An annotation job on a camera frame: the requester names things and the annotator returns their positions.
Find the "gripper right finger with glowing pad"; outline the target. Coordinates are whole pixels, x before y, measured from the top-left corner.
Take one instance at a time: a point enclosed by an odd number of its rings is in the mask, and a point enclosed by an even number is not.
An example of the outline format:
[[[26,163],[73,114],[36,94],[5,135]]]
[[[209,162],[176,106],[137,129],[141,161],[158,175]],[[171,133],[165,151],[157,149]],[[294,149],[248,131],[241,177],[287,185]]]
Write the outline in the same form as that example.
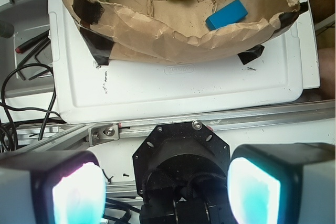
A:
[[[335,146],[240,145],[227,190],[238,223],[335,223]]]

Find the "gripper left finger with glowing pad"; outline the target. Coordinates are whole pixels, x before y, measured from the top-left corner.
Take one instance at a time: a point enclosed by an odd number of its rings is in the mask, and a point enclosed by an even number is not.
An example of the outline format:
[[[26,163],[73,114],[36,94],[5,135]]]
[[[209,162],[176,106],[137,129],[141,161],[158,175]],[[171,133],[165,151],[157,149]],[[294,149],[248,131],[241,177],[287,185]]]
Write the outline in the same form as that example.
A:
[[[1,154],[1,223],[100,223],[105,198],[90,151]]]

